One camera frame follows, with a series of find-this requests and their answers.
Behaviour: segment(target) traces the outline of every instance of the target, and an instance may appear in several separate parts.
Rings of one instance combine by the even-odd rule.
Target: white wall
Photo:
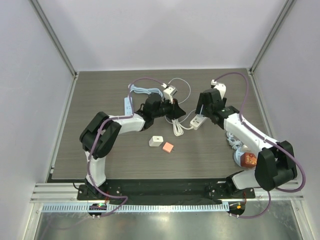
[[[72,76],[27,0],[0,3],[0,238],[20,239]]]
[[[320,1],[296,1],[255,73],[276,137],[292,143],[306,171],[303,193],[315,224],[320,222],[319,9]]]
[[[39,0],[78,71],[251,67],[285,0]]]

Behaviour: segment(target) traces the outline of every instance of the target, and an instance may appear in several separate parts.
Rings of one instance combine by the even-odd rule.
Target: shiny gray floor
[[[85,177],[86,158],[79,136],[99,111],[108,115],[124,114],[124,97],[128,94],[128,84],[134,79],[152,77],[166,83],[175,77],[187,80],[191,85],[191,95],[180,106],[189,113],[196,108],[199,93],[210,88],[211,80],[231,71],[247,74],[245,69],[80,72],[57,154],[53,178]],[[221,81],[227,87],[227,104],[240,109],[246,90],[244,80],[238,75],[229,75]],[[178,101],[185,99],[189,92],[187,85],[180,80],[171,84],[178,89]],[[136,85],[160,88],[159,84],[149,80],[143,80]],[[147,95],[144,94],[133,94],[134,109],[137,110],[146,98]],[[193,116],[192,114],[183,125],[189,126]],[[264,131],[251,86],[244,116]],[[163,136],[165,142],[174,145],[174,151],[169,154],[161,147],[149,147],[148,141],[154,135]],[[164,118],[159,118],[146,131],[118,136],[107,156],[105,173],[110,179],[220,178],[240,170],[233,161],[233,152],[227,143],[225,131],[209,120],[197,131],[186,130],[184,135],[176,137],[172,125]]]
[[[245,214],[256,215],[266,205],[266,201],[248,201]],[[273,201],[270,209],[255,219],[236,219],[226,212],[127,213],[89,218],[67,230],[55,229],[68,228],[87,216],[42,213],[35,240],[303,239],[290,201]]]

